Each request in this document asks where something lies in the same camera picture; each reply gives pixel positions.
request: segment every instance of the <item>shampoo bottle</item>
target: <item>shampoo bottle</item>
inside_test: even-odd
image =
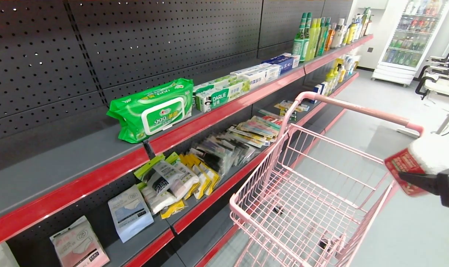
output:
[[[307,49],[307,53],[305,55],[305,60],[311,60],[314,58],[315,52],[312,53],[312,51],[314,51],[314,41],[315,41],[315,37],[316,37],[316,21],[317,19],[312,19],[312,24],[310,26],[310,30],[309,30],[309,41],[308,41],[308,49]]]
[[[335,33],[333,35],[333,40],[331,40],[331,44],[330,44],[331,49],[336,49],[336,48],[340,47],[340,44],[343,40],[343,35],[344,35],[343,24],[344,24],[344,19],[339,19],[338,24],[336,24],[336,27],[335,27]]]
[[[318,47],[318,56],[323,55],[323,52],[325,51],[325,45],[326,41],[328,39],[328,30],[330,29],[330,21],[331,17],[326,18],[325,27],[323,27],[323,32],[321,33],[321,40]]]
[[[330,50],[331,42],[335,36],[336,23],[332,23],[328,28],[328,37],[326,38],[325,51]]]
[[[318,45],[320,44],[321,33],[323,32],[323,27],[325,27],[325,18],[321,17],[316,21],[316,35],[315,35],[315,46],[313,55],[314,57],[318,55]]]

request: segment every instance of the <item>glass-door refrigerator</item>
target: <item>glass-door refrigerator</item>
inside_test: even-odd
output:
[[[372,80],[412,82],[449,9],[449,0],[409,0]]]

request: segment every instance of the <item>white wall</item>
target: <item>white wall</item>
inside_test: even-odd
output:
[[[371,10],[373,16],[372,32],[374,38],[363,44],[359,49],[361,55],[359,66],[367,68],[376,68],[381,55],[384,53],[384,47],[392,36],[392,32],[399,23],[399,18],[407,4],[407,0],[388,0],[385,10]],[[362,13],[363,9],[355,9],[351,16]],[[373,51],[368,52],[368,48],[372,47]]]

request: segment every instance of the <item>red label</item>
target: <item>red label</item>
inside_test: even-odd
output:
[[[384,164],[389,172],[396,179],[399,186],[408,196],[418,196],[428,193],[427,191],[403,181],[399,177],[399,172],[412,172],[413,174],[425,174],[424,170],[419,166],[417,161],[412,157],[409,151],[406,149],[399,151],[398,153],[388,157],[384,160]]]

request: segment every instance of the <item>pegboard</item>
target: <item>pegboard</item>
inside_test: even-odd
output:
[[[324,0],[263,0],[259,48],[291,41],[298,32],[302,13],[321,17]]]
[[[255,50],[261,1],[70,1],[101,87]]]
[[[325,0],[321,16],[331,17],[332,23],[338,22],[338,19],[344,19],[345,24],[349,25],[346,19],[350,15],[352,4],[353,0]]]
[[[95,91],[61,0],[0,1],[0,137],[80,112],[60,103]],[[102,104],[95,94],[87,108]],[[55,108],[33,111],[45,105]],[[30,111],[39,122],[17,124]]]
[[[163,83],[167,83],[169,81],[173,81],[177,78],[193,79],[194,84],[198,85],[212,79],[212,78],[208,80],[202,79],[201,77],[203,78],[205,77],[205,75],[203,74],[216,71],[218,69],[225,68],[227,66],[232,66],[241,61],[255,59],[256,56],[257,56],[256,50],[238,54],[235,56],[228,56],[225,57],[224,59],[218,59],[211,62],[182,68],[180,70],[171,71],[158,76],[153,76],[151,78],[141,79],[139,81],[113,86],[111,88],[104,89],[104,95],[106,96],[106,99],[108,101],[111,101],[113,99],[122,98],[124,96],[131,95],[132,93],[138,93],[145,89],[152,88],[154,86],[158,86]]]

